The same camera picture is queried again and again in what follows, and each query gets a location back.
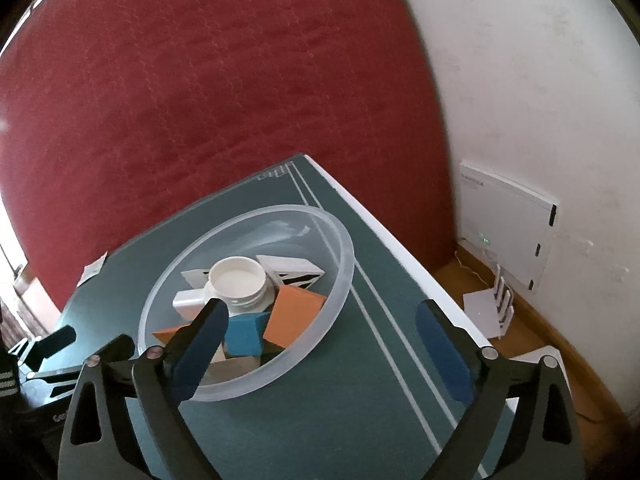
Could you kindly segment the orange striped wedge block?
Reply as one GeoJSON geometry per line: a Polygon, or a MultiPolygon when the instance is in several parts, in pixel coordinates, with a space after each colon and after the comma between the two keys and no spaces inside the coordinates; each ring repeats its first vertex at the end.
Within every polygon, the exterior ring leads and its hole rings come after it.
{"type": "Polygon", "coordinates": [[[169,341],[176,336],[176,333],[178,333],[179,330],[189,327],[189,324],[184,324],[175,327],[163,328],[162,330],[156,330],[152,335],[161,346],[166,347],[169,344],[169,341]]]}

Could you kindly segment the white rectangular block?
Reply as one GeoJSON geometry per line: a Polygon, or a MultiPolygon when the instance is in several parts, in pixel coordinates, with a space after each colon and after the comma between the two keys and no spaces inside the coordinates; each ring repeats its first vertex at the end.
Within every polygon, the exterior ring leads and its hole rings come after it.
{"type": "Polygon", "coordinates": [[[204,288],[180,290],[172,300],[172,306],[182,318],[193,321],[205,307],[208,297],[204,288]]]}

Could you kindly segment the blue triangular block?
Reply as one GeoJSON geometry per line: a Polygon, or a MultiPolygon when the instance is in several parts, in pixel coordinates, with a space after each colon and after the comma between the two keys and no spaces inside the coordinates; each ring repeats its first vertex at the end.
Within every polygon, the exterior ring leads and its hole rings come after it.
{"type": "Polygon", "coordinates": [[[269,312],[253,312],[229,318],[224,348],[228,356],[261,356],[269,312]]]}

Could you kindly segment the white striped small wedge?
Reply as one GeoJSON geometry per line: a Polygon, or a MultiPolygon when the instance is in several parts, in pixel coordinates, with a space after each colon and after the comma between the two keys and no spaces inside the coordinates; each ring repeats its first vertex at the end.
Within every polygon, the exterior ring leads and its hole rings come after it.
{"type": "Polygon", "coordinates": [[[202,289],[208,282],[209,270],[194,269],[182,271],[181,275],[193,289],[202,289]]]}

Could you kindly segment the orange rectangular block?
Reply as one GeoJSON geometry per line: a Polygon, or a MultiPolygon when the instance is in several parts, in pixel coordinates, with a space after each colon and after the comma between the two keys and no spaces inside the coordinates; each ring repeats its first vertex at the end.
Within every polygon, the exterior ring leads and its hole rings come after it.
{"type": "Polygon", "coordinates": [[[264,339],[288,348],[308,328],[326,302],[326,296],[292,285],[282,285],[274,302],[264,339]]]}

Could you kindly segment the white striped triangular block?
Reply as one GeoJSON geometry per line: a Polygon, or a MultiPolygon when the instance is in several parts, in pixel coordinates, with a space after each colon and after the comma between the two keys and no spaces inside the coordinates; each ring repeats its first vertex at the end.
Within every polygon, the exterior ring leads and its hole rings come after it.
{"type": "Polygon", "coordinates": [[[321,268],[304,258],[257,255],[256,259],[276,287],[308,289],[324,275],[321,268]]]}

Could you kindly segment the brown wooden board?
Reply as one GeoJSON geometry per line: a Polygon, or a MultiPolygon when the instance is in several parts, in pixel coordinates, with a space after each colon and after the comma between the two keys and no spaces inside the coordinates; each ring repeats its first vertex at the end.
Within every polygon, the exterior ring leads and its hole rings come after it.
{"type": "Polygon", "coordinates": [[[244,376],[260,367],[260,356],[227,356],[221,344],[209,362],[203,384],[220,384],[244,376]]]}

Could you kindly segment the white wifi router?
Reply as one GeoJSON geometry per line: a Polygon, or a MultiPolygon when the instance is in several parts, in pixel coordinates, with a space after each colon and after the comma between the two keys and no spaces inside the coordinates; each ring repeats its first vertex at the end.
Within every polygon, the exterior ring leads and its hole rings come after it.
{"type": "Polygon", "coordinates": [[[514,317],[513,301],[514,292],[497,266],[491,288],[463,295],[463,310],[487,339],[502,338],[514,317]]]}

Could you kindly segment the white paper card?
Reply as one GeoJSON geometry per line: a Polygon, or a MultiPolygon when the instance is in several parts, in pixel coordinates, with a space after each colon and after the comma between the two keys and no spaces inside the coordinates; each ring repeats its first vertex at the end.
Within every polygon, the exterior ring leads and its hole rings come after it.
{"type": "Polygon", "coordinates": [[[104,252],[102,255],[99,256],[99,258],[94,260],[92,263],[87,264],[84,267],[84,270],[82,270],[81,276],[76,284],[76,287],[79,288],[82,284],[85,284],[85,282],[88,282],[92,278],[95,278],[97,275],[99,275],[107,257],[108,257],[108,252],[104,252]]]}

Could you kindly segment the green table mat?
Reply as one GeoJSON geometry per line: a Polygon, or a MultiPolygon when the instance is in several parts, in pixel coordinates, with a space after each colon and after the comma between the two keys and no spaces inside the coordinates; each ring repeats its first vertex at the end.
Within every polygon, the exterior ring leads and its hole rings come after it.
{"type": "Polygon", "coordinates": [[[180,411],[226,479],[417,479],[445,446],[464,407],[447,392],[416,331],[416,307],[435,300],[454,324],[470,322],[396,237],[340,182],[295,156],[199,200],[130,240],[74,292],[61,323],[73,344],[46,370],[80,364],[127,334],[152,339],[142,318],[176,316],[182,271],[224,256],[213,229],[273,205],[333,214],[355,247],[355,270],[335,324],[302,362],[233,400],[186,402],[180,411]]]}

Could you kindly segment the clear plastic bowl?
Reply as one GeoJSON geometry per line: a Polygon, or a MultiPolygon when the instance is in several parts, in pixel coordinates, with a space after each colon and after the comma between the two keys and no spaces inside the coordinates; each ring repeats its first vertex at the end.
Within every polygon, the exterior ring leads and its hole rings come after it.
{"type": "Polygon", "coordinates": [[[240,214],[194,240],[156,280],[138,347],[166,344],[209,299],[229,308],[194,400],[245,396],[292,370],[329,333],[355,267],[352,238],[333,214],[277,205],[240,214]]]}

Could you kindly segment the red quilted mattress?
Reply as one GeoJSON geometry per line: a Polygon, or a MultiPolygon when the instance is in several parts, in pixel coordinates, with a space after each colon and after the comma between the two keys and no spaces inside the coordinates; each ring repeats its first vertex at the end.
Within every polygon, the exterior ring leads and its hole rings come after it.
{"type": "Polygon", "coordinates": [[[1,58],[1,195],[58,307],[84,267],[298,153],[427,269],[447,142],[405,0],[43,0],[1,58]]]}

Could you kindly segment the white wall panel box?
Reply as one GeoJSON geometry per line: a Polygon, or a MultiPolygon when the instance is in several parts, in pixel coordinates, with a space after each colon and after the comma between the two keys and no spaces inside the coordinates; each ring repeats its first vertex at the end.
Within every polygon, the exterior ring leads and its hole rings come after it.
{"type": "Polygon", "coordinates": [[[460,236],[529,290],[546,267],[558,203],[469,162],[460,171],[460,236]]]}

